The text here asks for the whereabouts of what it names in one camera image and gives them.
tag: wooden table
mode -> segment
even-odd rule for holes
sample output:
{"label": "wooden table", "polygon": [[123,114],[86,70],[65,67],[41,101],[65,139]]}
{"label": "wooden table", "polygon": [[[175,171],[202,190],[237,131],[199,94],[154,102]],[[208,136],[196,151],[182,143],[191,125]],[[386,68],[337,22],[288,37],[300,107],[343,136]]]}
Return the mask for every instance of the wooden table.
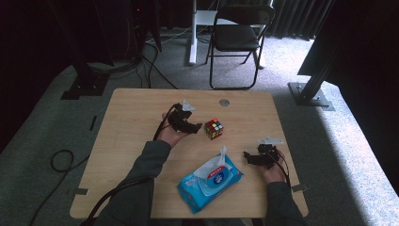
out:
{"label": "wooden table", "polygon": [[[263,218],[266,213],[264,181],[243,151],[257,154],[257,140],[268,136],[282,139],[278,148],[288,162],[292,186],[299,184],[294,163],[285,142],[279,115],[270,93],[258,91],[216,91],[175,89],[116,89],[106,110],[99,134],[76,195],[73,218],[86,218],[95,203],[128,173],[135,159],[162,120],[162,113],[176,103],[196,108],[188,119],[206,123],[218,118],[224,126],[221,137],[210,140],[202,128],[184,138],[170,152],[161,174],[155,179],[152,218]],[[219,101],[230,102],[222,106]],[[188,173],[227,146],[227,155],[244,176],[235,185],[193,215],[178,193],[177,184]],[[301,213],[308,215],[302,191],[293,193]]]}

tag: floor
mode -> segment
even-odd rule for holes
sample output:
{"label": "floor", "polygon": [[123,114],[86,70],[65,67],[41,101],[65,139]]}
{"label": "floor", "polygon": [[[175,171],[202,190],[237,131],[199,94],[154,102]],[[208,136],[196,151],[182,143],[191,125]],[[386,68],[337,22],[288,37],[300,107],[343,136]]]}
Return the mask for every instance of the floor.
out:
{"label": "floor", "polygon": [[[151,45],[146,46],[144,56],[156,69],[146,60],[128,70],[90,64],[97,70],[113,70],[102,96],[60,100],[76,73],[69,67],[54,79],[1,154],[0,225],[26,225],[34,216],[34,225],[54,225],[55,222],[79,225],[82,219],[69,215],[73,201],[70,191],[78,187],[86,162],[63,173],[52,169],[50,161],[59,150],[73,152],[73,165],[90,154],[114,89],[145,89],[149,81],[153,89],[210,89],[209,65],[201,63],[205,60],[209,36],[199,36],[203,42],[199,41],[198,63],[191,66],[188,64],[190,39],[186,33],[171,33],[163,34],[162,53]],[[312,41],[291,38],[268,38],[263,51],[266,67],[260,70],[252,89],[273,95],[299,180],[310,188],[304,192],[310,210],[306,220],[310,225],[395,225],[399,222],[399,199],[339,88],[329,83],[321,87],[334,110],[297,105],[288,88],[288,83],[309,80],[308,76],[296,73],[311,44]],[[116,67],[127,63],[118,61]],[[216,82],[234,85],[250,80],[248,74],[254,68],[252,59],[245,65],[227,59],[219,62],[219,66],[220,63],[224,71],[215,75],[218,76]],[[65,169],[70,159],[61,154],[54,159],[54,164],[58,169]]]}

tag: black cable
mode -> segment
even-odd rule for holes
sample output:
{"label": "black cable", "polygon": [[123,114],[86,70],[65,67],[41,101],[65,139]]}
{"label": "black cable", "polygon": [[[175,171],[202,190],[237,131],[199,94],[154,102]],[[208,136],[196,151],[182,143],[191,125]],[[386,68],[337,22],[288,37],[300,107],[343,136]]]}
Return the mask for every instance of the black cable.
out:
{"label": "black cable", "polygon": [[131,59],[131,62],[129,64],[120,66],[118,68],[99,69],[99,68],[92,67],[92,66],[90,66],[90,68],[94,72],[97,72],[97,73],[126,73],[126,72],[129,72],[129,71],[133,70],[133,69],[136,69],[137,66],[138,66],[138,63],[135,60]]}
{"label": "black cable", "polygon": [[117,186],[114,189],[108,191],[96,203],[96,205],[93,207],[90,214],[88,215],[88,218],[84,222],[82,222],[81,226],[86,226],[86,225],[91,226],[94,223],[94,220],[95,220],[94,215],[97,213],[98,209],[101,207],[103,202],[106,201],[108,198],[111,197],[111,199],[112,199],[112,197],[114,197],[118,192],[122,191],[123,189],[130,187],[130,186],[136,186],[138,184],[146,183],[146,182],[150,181],[150,179],[151,178],[144,178],[144,179],[136,180],[136,181],[129,182],[129,183],[121,185],[121,186]]}
{"label": "black cable", "polygon": [[279,161],[277,161],[270,153],[267,153],[272,159],[273,161],[279,166],[279,168],[282,170],[282,173],[284,173],[285,176],[285,180],[287,181],[287,185],[288,187],[290,187],[291,189],[291,181],[290,181],[290,170],[288,169],[288,164],[287,161],[285,161],[285,158],[278,153],[279,157],[282,158],[283,162],[285,163],[285,167],[287,168],[287,172],[285,172],[284,168],[281,166],[281,164],[279,163]]}
{"label": "black cable", "polygon": [[152,47],[154,50],[155,50],[155,58],[154,58],[154,60],[153,60],[153,62],[150,62],[145,56],[143,56],[143,58],[145,59],[145,60],[147,60],[150,64],[151,64],[151,67],[150,67],[150,71],[149,71],[149,88],[151,88],[151,79],[150,79],[150,76],[151,76],[151,70],[152,70],[152,67],[154,67],[157,71],[158,71],[158,73],[172,86],[172,87],[174,87],[175,89],[178,89],[175,85],[173,85],[156,67],[155,67],[155,65],[154,65],[154,62],[155,62],[155,60],[158,58],[158,49],[156,48],[156,46],[154,46],[154,45],[151,45],[151,44],[148,44],[148,43],[146,43],[147,45],[149,45],[150,47]]}
{"label": "black cable", "polygon": [[111,80],[119,80],[119,79],[121,79],[121,78],[125,78],[125,77],[131,75],[132,73],[128,73],[128,74],[122,75],[122,76],[120,76],[120,77],[111,77],[111,78],[109,78],[108,80],[110,80],[110,81],[111,81]]}
{"label": "black cable", "polygon": [[141,75],[138,73],[138,70],[137,70],[137,76],[138,76],[138,78],[140,79],[140,88],[142,89],[143,88],[143,78],[141,77]]}
{"label": "black cable", "polygon": [[167,118],[168,118],[169,115],[170,115],[170,111],[172,111],[172,109],[173,109],[174,107],[176,107],[176,105],[177,105],[177,104],[175,104],[175,105],[173,105],[173,106],[170,107],[168,113],[166,114],[166,116],[164,117],[164,119],[161,121],[161,123],[159,124],[158,128],[156,129],[155,135],[153,136],[153,140],[156,140],[156,139],[158,138],[159,133],[161,133],[161,130],[167,128],[167,126],[165,126],[165,127],[162,127],[162,126],[164,126],[165,121],[167,120]]}
{"label": "black cable", "polygon": [[[71,156],[70,165],[69,165],[67,168],[65,168],[65,169],[58,169],[58,168],[55,166],[55,164],[54,164],[55,158],[56,158],[60,153],[68,153],[68,154]],[[72,165],[72,164],[73,164],[73,159],[74,159],[73,152],[71,152],[71,151],[69,151],[69,150],[61,150],[61,151],[58,151],[58,152],[56,152],[56,153],[54,153],[54,154],[52,155],[52,157],[51,157],[51,162],[50,162],[51,167],[53,168],[54,171],[57,171],[57,172],[64,172],[64,175],[62,176],[61,180],[59,180],[59,182],[58,182],[58,184],[55,186],[55,188],[50,192],[50,194],[44,199],[44,201],[43,201],[43,202],[40,204],[40,206],[38,207],[38,209],[36,210],[36,212],[35,212],[35,214],[33,215],[32,219],[30,220],[30,223],[29,223],[30,226],[33,225],[33,223],[34,223],[36,217],[38,216],[39,211],[40,211],[40,209],[43,207],[43,205],[50,199],[50,197],[54,194],[54,192],[56,192],[56,190],[59,188],[59,186],[61,186],[61,184],[62,184],[62,182],[64,181],[64,179],[67,177],[68,172],[70,172],[71,170],[73,170],[73,169],[79,167],[80,165],[82,165],[84,162],[86,162],[86,161],[88,160],[89,157],[90,157],[90,155],[87,156],[87,157],[85,157],[82,161],[80,161],[80,162],[79,162],[78,164],[76,164],[75,166],[73,166],[73,165]]]}
{"label": "black cable", "polygon": [[146,83],[149,88],[151,85],[150,85],[149,77],[147,76],[147,66],[145,63],[143,63],[143,68],[144,68],[144,78],[146,79]]}
{"label": "black cable", "polygon": [[202,42],[202,43],[209,44],[209,40],[207,40],[207,39],[205,39],[205,38],[197,37],[197,40],[200,41],[200,42]]}

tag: table leg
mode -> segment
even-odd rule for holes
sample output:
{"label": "table leg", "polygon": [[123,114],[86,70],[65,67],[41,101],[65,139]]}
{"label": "table leg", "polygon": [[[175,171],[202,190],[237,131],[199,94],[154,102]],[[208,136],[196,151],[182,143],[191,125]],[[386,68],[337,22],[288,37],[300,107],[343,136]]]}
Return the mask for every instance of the table leg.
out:
{"label": "table leg", "polygon": [[197,0],[193,0],[193,22],[190,49],[190,65],[195,65],[197,60]]}

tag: stand base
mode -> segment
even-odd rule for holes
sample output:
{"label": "stand base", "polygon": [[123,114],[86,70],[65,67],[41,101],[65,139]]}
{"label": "stand base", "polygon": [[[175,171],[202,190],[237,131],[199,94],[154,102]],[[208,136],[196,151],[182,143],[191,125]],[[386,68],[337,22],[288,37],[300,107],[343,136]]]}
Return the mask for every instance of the stand base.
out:
{"label": "stand base", "polygon": [[81,87],[80,76],[76,76],[70,90],[64,91],[61,100],[79,100],[80,96],[102,96],[110,74],[95,74],[96,79],[90,87]]}
{"label": "stand base", "polygon": [[288,87],[290,88],[290,91],[293,94],[297,105],[321,106],[325,111],[335,111],[332,102],[326,99],[325,95],[320,89],[317,91],[316,95],[312,99],[303,99],[301,92],[305,86],[306,83],[288,83]]}

